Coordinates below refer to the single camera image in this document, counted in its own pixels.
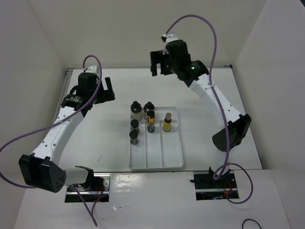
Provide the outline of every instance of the white tabletop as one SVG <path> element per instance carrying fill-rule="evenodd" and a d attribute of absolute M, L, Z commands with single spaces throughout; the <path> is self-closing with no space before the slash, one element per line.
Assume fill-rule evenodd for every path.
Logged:
<path fill-rule="evenodd" d="M 245 199 L 250 184 L 235 171 L 238 193 Z M 288 220 L 270 170 L 250 170 L 251 199 L 241 205 L 226 199 L 196 201 L 192 172 L 112 174 L 110 199 L 94 210 L 101 229 L 240 229 L 247 219 L 264 229 L 289 229 Z M 96 228 L 82 203 L 64 203 L 63 188 L 54 194 L 26 190 L 15 229 Z M 247 222 L 245 229 L 258 226 Z"/>
<path fill-rule="evenodd" d="M 77 84 L 81 72 L 73 71 L 69 91 Z M 151 101 L 158 107 L 177 107 L 184 159 L 184 167 L 179 171 L 207 170 L 212 165 L 215 152 L 212 136 L 219 131 L 217 121 L 176 75 L 151 77 L 148 68 L 140 68 L 105 69 L 103 76 L 111 78 L 116 99 L 95 105 L 87 113 L 62 154 L 62 169 L 80 165 L 96 172 L 129 172 L 130 105 L 134 100 L 142 106 Z M 244 114 L 232 70 L 213 69 L 213 80 Z M 251 131 L 238 147 L 233 161 L 246 169 L 262 168 Z"/>

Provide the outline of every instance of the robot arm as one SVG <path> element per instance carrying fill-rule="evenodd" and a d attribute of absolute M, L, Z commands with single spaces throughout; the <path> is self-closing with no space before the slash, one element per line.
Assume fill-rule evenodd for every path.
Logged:
<path fill-rule="evenodd" d="M 211 86 L 216 90 L 227 118 L 230 149 L 241 143 L 249 128 L 251 118 L 247 114 L 241 115 L 230 104 L 214 82 L 210 85 L 208 78 L 209 71 L 201 61 L 191 61 L 191 56 L 184 41 L 179 40 L 174 34 L 164 34 L 162 40 L 166 43 L 165 48 L 160 51 L 151 52 L 152 75 L 157 75 L 157 64 L 160 64 L 161 74 L 176 74 L 178 79 L 184 81 L 212 111 L 221 129 L 221 131 L 212 137 L 213 143 L 217 148 L 215 165 L 219 167 L 224 164 L 225 153 L 223 152 L 226 151 L 226 137 L 223 117 Z"/>
<path fill-rule="evenodd" d="M 78 85 L 73 87 L 63 99 L 55 123 L 61 122 L 62 119 L 73 114 L 91 98 L 97 86 L 97 71 L 97 66 L 92 66 L 79 75 Z M 91 110 L 93 104 L 115 99 L 110 78 L 105 78 L 105 81 L 108 90 L 104 90 L 101 84 L 92 103 L 67 121 L 51 128 L 44 140 L 30 155 L 21 156 L 19 165 L 27 185 L 55 193 L 60 191 L 64 185 L 77 183 L 90 186 L 94 179 L 92 169 L 77 167 L 64 171 L 58 165 L 72 133 L 85 118 L 87 112 Z"/>

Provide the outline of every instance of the bottle cap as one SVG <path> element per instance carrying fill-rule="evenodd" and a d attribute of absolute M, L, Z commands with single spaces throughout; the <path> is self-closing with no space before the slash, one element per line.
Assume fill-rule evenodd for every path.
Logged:
<path fill-rule="evenodd" d="M 139 113 L 142 111 L 141 104 L 139 104 L 137 101 L 134 101 L 132 105 L 130 106 L 130 109 L 133 113 Z"/>
<path fill-rule="evenodd" d="M 172 114 L 171 113 L 166 113 L 165 119 L 166 120 L 171 120 L 172 119 Z"/>
<path fill-rule="evenodd" d="M 145 104 L 144 110 L 154 110 L 154 105 L 152 104 L 152 102 L 148 102 L 147 104 Z"/>
<path fill-rule="evenodd" d="M 131 125 L 132 127 L 137 127 L 137 126 L 139 125 L 139 121 L 136 120 L 136 119 L 133 119 L 133 120 L 130 122 L 130 125 Z"/>
<path fill-rule="evenodd" d="M 137 137 L 138 137 L 138 133 L 137 133 L 135 130 L 132 130 L 132 131 L 129 133 L 129 137 L 130 137 L 130 138 L 137 138 Z"/>

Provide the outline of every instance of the plastic tray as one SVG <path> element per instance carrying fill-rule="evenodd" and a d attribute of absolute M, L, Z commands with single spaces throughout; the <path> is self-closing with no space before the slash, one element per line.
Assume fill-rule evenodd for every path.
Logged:
<path fill-rule="evenodd" d="M 172 129 L 163 131 L 165 114 L 172 113 Z M 129 168 L 131 171 L 161 171 L 183 167 L 183 154 L 179 133 L 177 108 L 155 108 L 155 131 L 147 131 L 147 122 L 139 122 L 139 143 L 130 144 Z"/>

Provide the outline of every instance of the glass vial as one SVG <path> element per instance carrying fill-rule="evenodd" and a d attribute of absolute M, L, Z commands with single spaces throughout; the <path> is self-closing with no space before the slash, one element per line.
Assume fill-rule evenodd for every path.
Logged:
<path fill-rule="evenodd" d="M 133 119 L 133 120 L 130 122 L 130 125 L 132 126 L 132 130 L 135 130 L 137 133 L 140 132 L 140 129 L 139 129 L 139 121 L 138 121 L 138 120 Z"/>
<path fill-rule="evenodd" d="M 134 101 L 130 106 L 132 118 L 138 121 L 143 119 L 142 107 L 137 101 Z"/>
<path fill-rule="evenodd" d="M 154 111 L 153 110 L 149 110 L 146 113 L 147 115 L 147 131 L 149 133 L 154 132 Z"/>
<path fill-rule="evenodd" d="M 147 104 L 144 105 L 144 109 L 143 109 L 143 117 L 144 117 L 144 119 L 146 119 L 146 113 L 149 110 L 153 110 L 154 111 L 154 105 L 152 104 L 152 102 L 148 102 Z"/>
<path fill-rule="evenodd" d="M 130 143 L 132 145 L 136 146 L 139 143 L 138 133 L 135 130 L 132 130 L 129 133 L 129 137 L 130 137 Z"/>
<path fill-rule="evenodd" d="M 166 113 L 163 124 L 163 130 L 168 132 L 171 130 L 171 128 L 172 128 L 172 114 Z"/>

